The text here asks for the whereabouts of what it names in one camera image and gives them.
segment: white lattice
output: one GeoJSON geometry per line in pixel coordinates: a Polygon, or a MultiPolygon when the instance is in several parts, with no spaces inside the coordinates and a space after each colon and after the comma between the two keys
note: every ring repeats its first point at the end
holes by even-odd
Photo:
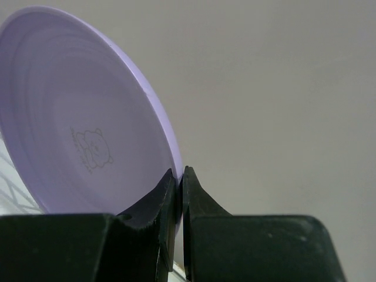
{"type": "Polygon", "coordinates": [[[42,213],[19,177],[0,134],[0,214],[42,213]]]}

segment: black plastic holder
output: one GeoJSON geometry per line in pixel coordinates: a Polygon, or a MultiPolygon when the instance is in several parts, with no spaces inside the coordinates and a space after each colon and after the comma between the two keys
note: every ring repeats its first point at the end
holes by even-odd
{"type": "Polygon", "coordinates": [[[169,170],[117,216],[0,217],[0,282],[165,282],[183,209],[188,281],[345,282],[326,228],[311,216],[232,216],[187,167],[169,170]]]}

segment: bear drawing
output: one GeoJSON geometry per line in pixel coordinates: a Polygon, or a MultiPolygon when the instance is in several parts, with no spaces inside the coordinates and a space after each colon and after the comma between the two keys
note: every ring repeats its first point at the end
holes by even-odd
{"type": "Polygon", "coordinates": [[[102,136],[100,129],[93,131],[86,130],[84,133],[77,133],[76,138],[80,144],[83,154],[88,161],[88,165],[94,169],[103,167],[107,163],[112,163],[110,149],[106,140],[102,136]]]}

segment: clamp jaw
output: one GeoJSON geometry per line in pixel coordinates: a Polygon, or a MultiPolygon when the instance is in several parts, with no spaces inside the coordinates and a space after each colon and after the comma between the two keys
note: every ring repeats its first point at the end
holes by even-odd
{"type": "Polygon", "coordinates": [[[310,216],[232,216],[187,167],[117,216],[0,217],[0,281],[166,282],[183,209],[188,281],[345,282],[325,227],[310,216]]]}

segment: gray wall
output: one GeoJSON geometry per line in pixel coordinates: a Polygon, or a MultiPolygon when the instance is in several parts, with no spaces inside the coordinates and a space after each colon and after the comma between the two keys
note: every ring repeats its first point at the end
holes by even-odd
{"type": "Polygon", "coordinates": [[[30,4],[81,17],[134,60],[224,208],[312,214],[348,279],[374,280],[373,1],[0,0],[0,21],[30,4]]]}

